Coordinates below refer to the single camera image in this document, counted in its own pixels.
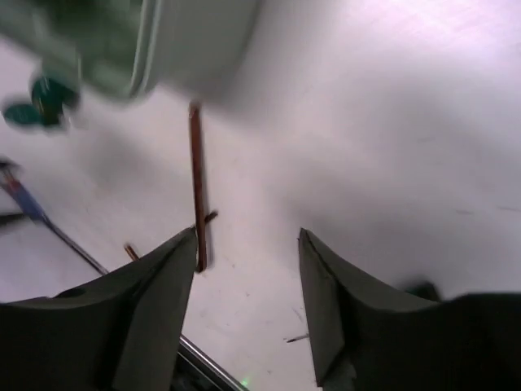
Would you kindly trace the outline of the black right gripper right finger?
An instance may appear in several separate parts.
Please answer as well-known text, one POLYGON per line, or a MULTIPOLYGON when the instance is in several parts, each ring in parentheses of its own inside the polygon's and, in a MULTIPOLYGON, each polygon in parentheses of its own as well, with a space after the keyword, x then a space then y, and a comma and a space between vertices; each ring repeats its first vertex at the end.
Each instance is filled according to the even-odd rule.
POLYGON ((417 297, 360 270, 306 229, 299 257, 319 387, 519 389, 519 294, 417 297))

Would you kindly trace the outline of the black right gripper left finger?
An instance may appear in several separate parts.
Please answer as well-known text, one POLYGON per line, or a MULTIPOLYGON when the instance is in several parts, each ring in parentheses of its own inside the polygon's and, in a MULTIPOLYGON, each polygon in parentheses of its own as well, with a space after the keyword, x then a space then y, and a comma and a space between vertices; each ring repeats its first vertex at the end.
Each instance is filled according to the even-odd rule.
POLYGON ((56 297, 3 304, 2 389, 169 389, 197 248, 187 228, 56 297))

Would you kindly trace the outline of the brown hex key front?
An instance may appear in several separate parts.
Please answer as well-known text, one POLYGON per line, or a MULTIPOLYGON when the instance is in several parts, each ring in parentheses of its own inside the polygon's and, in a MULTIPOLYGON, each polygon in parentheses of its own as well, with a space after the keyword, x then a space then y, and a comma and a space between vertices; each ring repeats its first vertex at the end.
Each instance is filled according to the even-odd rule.
POLYGON ((139 259, 139 255, 136 253, 134 247, 131 244, 124 244, 124 250, 132 261, 137 261, 139 259))

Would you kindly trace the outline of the brown hex key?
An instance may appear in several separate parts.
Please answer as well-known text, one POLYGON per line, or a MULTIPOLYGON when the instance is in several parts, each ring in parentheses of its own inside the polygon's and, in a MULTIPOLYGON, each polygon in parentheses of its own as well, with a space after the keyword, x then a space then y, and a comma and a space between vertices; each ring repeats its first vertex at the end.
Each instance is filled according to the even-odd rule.
POLYGON ((132 261, 137 261, 139 259, 139 255, 136 253, 134 247, 131 244, 124 244, 124 250, 132 261))
POLYGON ((206 214, 205 209, 203 135, 200 112, 200 104, 198 102, 191 102, 189 105, 189 132, 195 206, 195 229, 198 240, 198 261, 195 270, 197 273, 202 273, 208 268, 206 227, 207 224, 218 215, 217 211, 206 214))

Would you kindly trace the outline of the mint green plastic toolbox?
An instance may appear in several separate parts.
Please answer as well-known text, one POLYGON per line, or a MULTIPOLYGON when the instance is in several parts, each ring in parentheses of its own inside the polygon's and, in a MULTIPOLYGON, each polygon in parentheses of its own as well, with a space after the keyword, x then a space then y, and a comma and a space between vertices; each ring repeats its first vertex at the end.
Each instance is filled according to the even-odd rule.
POLYGON ((234 64, 258 1, 3 1, 1 35, 44 73, 133 100, 168 81, 191 83, 234 64))

